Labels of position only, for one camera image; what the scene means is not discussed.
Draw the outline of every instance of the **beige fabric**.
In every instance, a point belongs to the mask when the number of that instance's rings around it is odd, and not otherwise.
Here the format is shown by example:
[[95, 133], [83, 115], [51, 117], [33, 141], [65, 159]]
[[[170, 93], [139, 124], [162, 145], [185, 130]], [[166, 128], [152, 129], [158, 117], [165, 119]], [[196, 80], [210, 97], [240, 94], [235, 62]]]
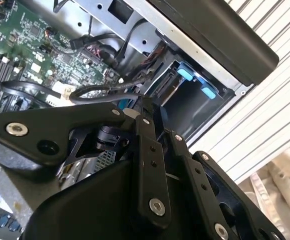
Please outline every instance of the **beige fabric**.
[[290, 240], [290, 148], [239, 186]]

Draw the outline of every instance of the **silver screw head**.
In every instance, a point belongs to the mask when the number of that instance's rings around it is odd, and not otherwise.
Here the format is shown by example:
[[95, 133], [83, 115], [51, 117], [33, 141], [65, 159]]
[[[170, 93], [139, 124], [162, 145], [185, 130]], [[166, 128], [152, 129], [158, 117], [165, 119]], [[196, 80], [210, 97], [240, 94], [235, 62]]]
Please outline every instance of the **silver screw head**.
[[280, 240], [280, 237], [275, 232], [271, 232], [272, 236], [274, 237], [275, 240]]
[[28, 128], [24, 124], [11, 122], [6, 126], [6, 132], [16, 137], [22, 137], [28, 133]]
[[175, 135], [175, 139], [177, 139], [178, 141], [182, 141], [182, 137], [181, 137], [181, 136], [179, 136], [178, 134], [177, 134], [177, 135]]
[[166, 212], [165, 205], [157, 198], [150, 199], [149, 208], [154, 214], [160, 217]]
[[201, 157], [203, 158], [203, 160], [209, 161], [209, 157], [207, 155], [201, 154]]
[[218, 236], [222, 240], [228, 240], [229, 239], [229, 234], [228, 234], [227, 230], [221, 224], [216, 223], [215, 224], [215, 230], [216, 230], [216, 233], [218, 234]]
[[113, 112], [113, 114], [120, 115], [120, 112], [116, 109], [113, 109], [112, 112]]
[[143, 121], [146, 123], [146, 124], [150, 124], [150, 122], [147, 120], [147, 119], [143, 119]]

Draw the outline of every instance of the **black plastic cover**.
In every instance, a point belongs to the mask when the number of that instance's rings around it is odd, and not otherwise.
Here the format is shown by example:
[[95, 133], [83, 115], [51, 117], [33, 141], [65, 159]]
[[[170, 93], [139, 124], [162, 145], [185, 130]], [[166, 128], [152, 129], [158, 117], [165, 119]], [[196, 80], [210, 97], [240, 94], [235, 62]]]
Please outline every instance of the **black plastic cover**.
[[279, 57], [224, 0], [147, 0], [246, 86], [260, 84]]

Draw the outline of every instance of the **blue latch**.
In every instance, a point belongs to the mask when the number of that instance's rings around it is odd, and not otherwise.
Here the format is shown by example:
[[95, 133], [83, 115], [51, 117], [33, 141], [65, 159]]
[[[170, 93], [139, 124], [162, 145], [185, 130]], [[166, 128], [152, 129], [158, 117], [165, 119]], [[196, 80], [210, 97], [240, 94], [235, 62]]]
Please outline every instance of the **blue latch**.
[[202, 76], [200, 76], [197, 72], [195, 72], [190, 66], [186, 63], [181, 62], [177, 73], [179, 73], [185, 80], [192, 81], [198, 80], [202, 86], [201, 91], [210, 99], [214, 99], [218, 94], [217, 90], [210, 85]]

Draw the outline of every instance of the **metal arm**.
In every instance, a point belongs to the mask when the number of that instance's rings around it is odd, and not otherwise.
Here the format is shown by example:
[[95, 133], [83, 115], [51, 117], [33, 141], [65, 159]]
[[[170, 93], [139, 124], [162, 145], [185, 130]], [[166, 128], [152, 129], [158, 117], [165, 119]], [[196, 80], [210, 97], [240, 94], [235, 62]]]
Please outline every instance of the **metal arm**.
[[0, 114], [0, 166], [22, 196], [52, 186], [63, 165], [116, 152], [114, 164], [42, 204], [27, 196], [34, 213], [22, 240], [284, 240], [207, 153], [191, 156], [163, 108], [142, 97], [126, 113], [99, 103]]

